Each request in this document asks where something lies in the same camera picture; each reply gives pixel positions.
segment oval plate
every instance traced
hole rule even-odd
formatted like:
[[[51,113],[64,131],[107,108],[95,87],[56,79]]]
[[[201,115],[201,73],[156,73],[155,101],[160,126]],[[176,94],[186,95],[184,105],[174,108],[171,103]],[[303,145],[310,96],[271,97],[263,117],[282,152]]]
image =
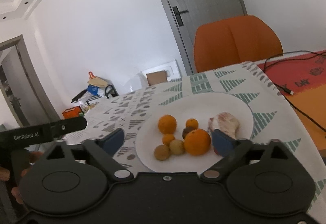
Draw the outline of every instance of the oval plate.
[[[136,137],[136,153],[141,162],[150,170],[159,173],[197,172],[201,174],[221,160],[213,147],[204,155],[191,156],[185,153],[171,155],[166,161],[158,161],[154,150],[162,144],[162,133],[157,127],[161,116],[169,114],[177,120],[176,139],[182,140],[182,131],[189,118],[198,120],[199,128],[208,129],[208,120],[221,112],[229,112],[240,122],[237,138],[250,139],[254,127],[254,118],[249,106],[239,98],[225,93],[195,94],[181,98],[166,106],[158,106],[152,116],[143,124]]]

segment orange mat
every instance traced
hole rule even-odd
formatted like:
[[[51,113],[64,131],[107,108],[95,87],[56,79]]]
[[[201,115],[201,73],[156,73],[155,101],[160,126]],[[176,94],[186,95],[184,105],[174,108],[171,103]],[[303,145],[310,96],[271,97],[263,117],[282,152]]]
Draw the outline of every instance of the orange mat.
[[[311,54],[293,58],[310,58]],[[297,108],[326,128],[326,56],[302,61],[285,61],[270,67],[266,74],[278,85],[294,91],[294,95],[284,94]],[[326,133],[299,113],[297,115],[309,132],[320,153],[326,153]]]

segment orange chair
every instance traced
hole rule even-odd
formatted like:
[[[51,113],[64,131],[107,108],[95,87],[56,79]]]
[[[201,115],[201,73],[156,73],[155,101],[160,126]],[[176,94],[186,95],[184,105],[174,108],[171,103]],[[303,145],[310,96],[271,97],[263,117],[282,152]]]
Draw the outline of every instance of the orange chair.
[[[199,73],[282,52],[278,36],[253,15],[202,25],[196,32],[194,59]]]

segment silver bolt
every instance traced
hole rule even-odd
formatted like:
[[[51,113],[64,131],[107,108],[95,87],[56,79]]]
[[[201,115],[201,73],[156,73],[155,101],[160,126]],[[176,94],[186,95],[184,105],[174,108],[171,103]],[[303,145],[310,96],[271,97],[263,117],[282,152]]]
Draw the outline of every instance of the silver bolt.
[[[117,170],[115,172],[115,177],[118,178],[127,178],[130,175],[130,172],[128,170]]]
[[[164,181],[171,181],[172,180],[172,177],[171,176],[164,176],[163,177],[163,180]]]
[[[220,173],[216,170],[207,170],[204,172],[204,176],[206,178],[218,178],[220,176]]]

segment door handle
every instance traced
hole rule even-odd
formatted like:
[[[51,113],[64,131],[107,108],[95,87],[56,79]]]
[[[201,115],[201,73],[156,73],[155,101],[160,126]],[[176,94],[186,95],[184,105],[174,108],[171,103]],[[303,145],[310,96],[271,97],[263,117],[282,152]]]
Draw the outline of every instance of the door handle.
[[[174,12],[175,18],[177,19],[179,27],[182,27],[184,24],[181,18],[181,14],[188,13],[189,11],[188,10],[179,11],[178,7],[172,7],[172,10]]]

